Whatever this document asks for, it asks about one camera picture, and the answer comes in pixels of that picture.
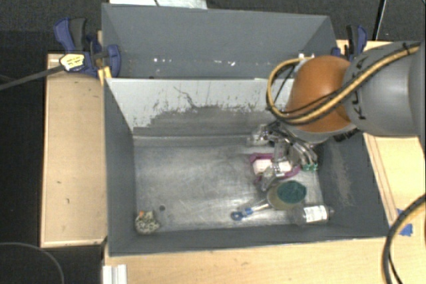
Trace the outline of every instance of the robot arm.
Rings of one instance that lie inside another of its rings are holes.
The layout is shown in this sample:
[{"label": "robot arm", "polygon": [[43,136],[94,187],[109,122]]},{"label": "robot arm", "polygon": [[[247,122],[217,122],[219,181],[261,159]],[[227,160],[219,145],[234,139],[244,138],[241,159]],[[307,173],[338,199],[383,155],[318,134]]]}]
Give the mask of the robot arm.
[{"label": "robot arm", "polygon": [[349,61],[333,56],[310,59],[297,73],[286,107],[268,104],[287,130],[318,143],[358,128],[376,136],[414,136],[425,148],[425,42],[393,43]]}]

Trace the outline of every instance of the yellow tag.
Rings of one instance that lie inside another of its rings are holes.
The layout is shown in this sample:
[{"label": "yellow tag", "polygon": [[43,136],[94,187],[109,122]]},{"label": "yellow tag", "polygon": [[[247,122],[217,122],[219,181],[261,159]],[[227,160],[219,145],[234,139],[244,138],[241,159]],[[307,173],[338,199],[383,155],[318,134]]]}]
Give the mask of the yellow tag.
[{"label": "yellow tag", "polygon": [[62,57],[59,62],[62,64],[66,71],[70,71],[74,68],[83,67],[85,65],[85,56],[69,53]]}]

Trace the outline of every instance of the orange object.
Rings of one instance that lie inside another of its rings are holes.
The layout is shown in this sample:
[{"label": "orange object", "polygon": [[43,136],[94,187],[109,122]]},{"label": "orange object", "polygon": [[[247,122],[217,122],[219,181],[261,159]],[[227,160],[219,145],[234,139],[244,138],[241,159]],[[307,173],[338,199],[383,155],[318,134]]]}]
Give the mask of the orange object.
[{"label": "orange object", "polygon": [[[349,65],[349,61],[335,56],[320,56],[303,64],[294,79],[286,111],[301,108],[338,90]],[[319,103],[294,114],[303,114]],[[298,128],[306,132],[332,132],[345,128],[349,123],[345,108],[340,105],[323,118]]]}]

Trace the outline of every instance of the black carpet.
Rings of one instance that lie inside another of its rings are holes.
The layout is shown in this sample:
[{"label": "black carpet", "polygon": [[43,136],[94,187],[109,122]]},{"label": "black carpet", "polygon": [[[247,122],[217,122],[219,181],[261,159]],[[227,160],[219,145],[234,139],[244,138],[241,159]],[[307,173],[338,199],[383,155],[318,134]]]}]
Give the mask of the black carpet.
[{"label": "black carpet", "polygon": [[[19,78],[45,68],[49,51],[61,49],[52,26],[62,17],[86,17],[87,31],[101,27],[107,0],[0,0],[0,75]],[[207,0],[210,8],[329,15],[338,38],[347,24],[371,36],[379,0]],[[425,36],[421,0],[388,0],[379,38]],[[0,242],[38,244],[43,163],[43,81],[0,92]],[[54,250],[66,283],[99,283],[99,247]]]}]

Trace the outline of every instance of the white bottle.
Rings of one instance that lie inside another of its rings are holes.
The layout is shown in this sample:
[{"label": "white bottle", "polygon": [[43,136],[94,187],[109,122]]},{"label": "white bottle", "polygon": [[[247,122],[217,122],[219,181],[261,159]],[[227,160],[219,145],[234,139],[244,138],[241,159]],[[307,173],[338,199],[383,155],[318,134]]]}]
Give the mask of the white bottle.
[{"label": "white bottle", "polygon": [[288,212],[291,223],[296,225],[321,225],[333,216],[333,208],[326,205],[297,205]]}]

